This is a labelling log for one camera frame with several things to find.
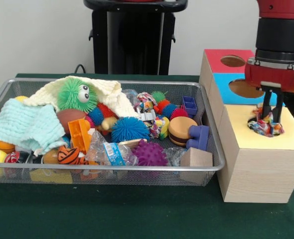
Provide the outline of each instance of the green fuzzy toy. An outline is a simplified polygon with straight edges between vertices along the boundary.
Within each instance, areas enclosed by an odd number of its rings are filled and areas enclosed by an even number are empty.
[[[61,111],[77,109],[88,113],[97,105],[94,87],[76,78],[71,78],[66,81],[58,93],[57,101]]]
[[[166,98],[165,95],[167,93],[168,92],[163,93],[163,92],[160,92],[160,91],[154,91],[154,92],[152,92],[151,95],[156,100],[156,102],[159,103],[160,101],[163,101]]]

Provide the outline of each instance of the red robot arm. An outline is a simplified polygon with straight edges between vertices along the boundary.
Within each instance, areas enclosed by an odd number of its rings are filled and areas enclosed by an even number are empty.
[[[262,117],[271,111],[272,92],[277,105],[272,110],[279,122],[284,92],[294,93],[294,0],[257,0],[260,10],[256,55],[245,68],[249,85],[265,91]]]

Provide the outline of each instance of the red box top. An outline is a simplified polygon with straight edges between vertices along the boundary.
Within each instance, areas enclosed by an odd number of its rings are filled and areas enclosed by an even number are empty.
[[[251,50],[205,49],[212,73],[244,73]]]

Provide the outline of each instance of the circular hole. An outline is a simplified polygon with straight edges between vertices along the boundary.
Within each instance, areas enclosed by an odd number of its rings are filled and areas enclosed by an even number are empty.
[[[241,67],[246,64],[246,61],[239,56],[224,56],[220,61],[229,67]]]
[[[244,79],[234,80],[229,83],[233,93],[244,98],[259,98],[263,96],[263,91],[258,91],[256,87],[249,86]]]

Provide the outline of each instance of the label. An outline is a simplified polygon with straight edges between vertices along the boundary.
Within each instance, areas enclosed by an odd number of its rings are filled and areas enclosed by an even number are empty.
[[[104,143],[104,149],[107,157],[113,166],[125,165],[122,154],[116,143]]]

